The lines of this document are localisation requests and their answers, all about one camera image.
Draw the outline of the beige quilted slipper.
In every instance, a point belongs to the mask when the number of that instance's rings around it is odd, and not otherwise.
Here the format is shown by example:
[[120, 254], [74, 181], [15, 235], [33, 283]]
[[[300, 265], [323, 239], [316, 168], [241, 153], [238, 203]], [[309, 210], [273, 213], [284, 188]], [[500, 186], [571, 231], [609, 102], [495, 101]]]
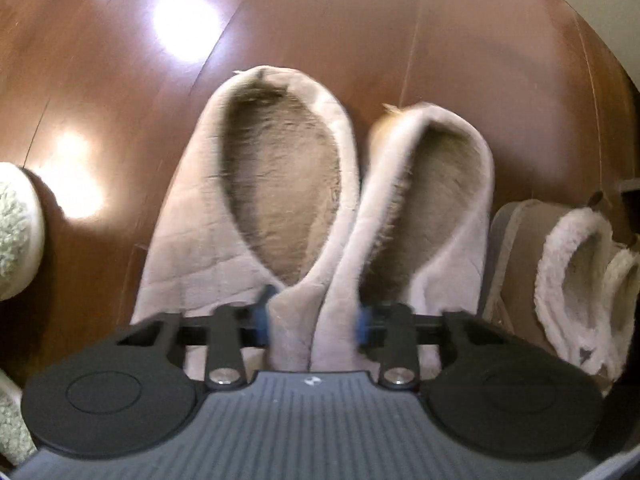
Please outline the beige quilted slipper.
[[342, 104], [299, 70], [255, 66], [210, 97], [160, 210], [131, 318], [208, 315], [267, 286], [269, 346], [250, 370], [302, 372], [359, 205]]
[[427, 102], [386, 108], [369, 134], [360, 204], [318, 316], [311, 370], [378, 372], [356, 337], [363, 306], [477, 311], [494, 183], [490, 148], [469, 122]]

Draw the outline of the beige quilted slipper front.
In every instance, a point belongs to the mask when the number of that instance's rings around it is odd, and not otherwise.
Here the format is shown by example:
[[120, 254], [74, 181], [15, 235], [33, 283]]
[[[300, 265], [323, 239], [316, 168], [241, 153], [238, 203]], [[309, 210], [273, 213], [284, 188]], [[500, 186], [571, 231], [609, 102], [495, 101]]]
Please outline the beige quilted slipper front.
[[210, 97], [160, 210], [131, 318], [208, 315], [267, 286], [269, 346], [250, 370], [302, 372], [359, 205], [342, 104], [299, 70], [255, 66]]

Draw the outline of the brown fleece shoe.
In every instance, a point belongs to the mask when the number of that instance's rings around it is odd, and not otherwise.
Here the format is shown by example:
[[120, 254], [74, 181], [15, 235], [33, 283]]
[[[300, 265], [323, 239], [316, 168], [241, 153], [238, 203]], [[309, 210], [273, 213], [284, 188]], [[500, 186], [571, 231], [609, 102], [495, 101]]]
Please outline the brown fleece shoe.
[[605, 352], [603, 369], [610, 382], [622, 376], [634, 334], [639, 296], [639, 254], [615, 244], [602, 285]]
[[611, 223], [591, 207], [540, 200], [501, 207], [489, 232], [482, 317], [608, 390], [602, 285], [615, 244]]

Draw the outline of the red grey slipper front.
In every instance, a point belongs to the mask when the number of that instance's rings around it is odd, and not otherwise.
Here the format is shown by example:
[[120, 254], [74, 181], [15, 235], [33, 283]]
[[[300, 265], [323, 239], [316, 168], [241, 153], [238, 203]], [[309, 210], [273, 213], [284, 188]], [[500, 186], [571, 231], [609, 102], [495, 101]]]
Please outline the red grey slipper front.
[[1, 163], [1, 300], [20, 294], [43, 256], [46, 222], [36, 189], [23, 169]]

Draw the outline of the red grey slipper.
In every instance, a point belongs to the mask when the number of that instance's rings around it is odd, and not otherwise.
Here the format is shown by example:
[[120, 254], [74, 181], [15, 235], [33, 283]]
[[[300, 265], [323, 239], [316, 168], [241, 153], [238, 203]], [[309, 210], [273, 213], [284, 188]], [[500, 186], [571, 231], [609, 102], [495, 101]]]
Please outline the red grey slipper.
[[1, 455], [12, 466], [20, 466], [36, 452], [36, 446], [24, 421], [22, 389], [0, 370]]
[[36, 189], [23, 169], [1, 163], [1, 300], [20, 294], [43, 256], [46, 222]]

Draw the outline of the red grey slipper back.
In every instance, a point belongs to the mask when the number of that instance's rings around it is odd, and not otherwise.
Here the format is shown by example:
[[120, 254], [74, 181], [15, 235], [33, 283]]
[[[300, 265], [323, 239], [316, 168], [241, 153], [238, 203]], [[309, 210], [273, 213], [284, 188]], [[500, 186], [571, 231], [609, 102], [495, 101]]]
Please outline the red grey slipper back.
[[36, 452], [36, 446], [24, 421], [22, 389], [0, 370], [1, 455], [12, 466], [20, 466]]

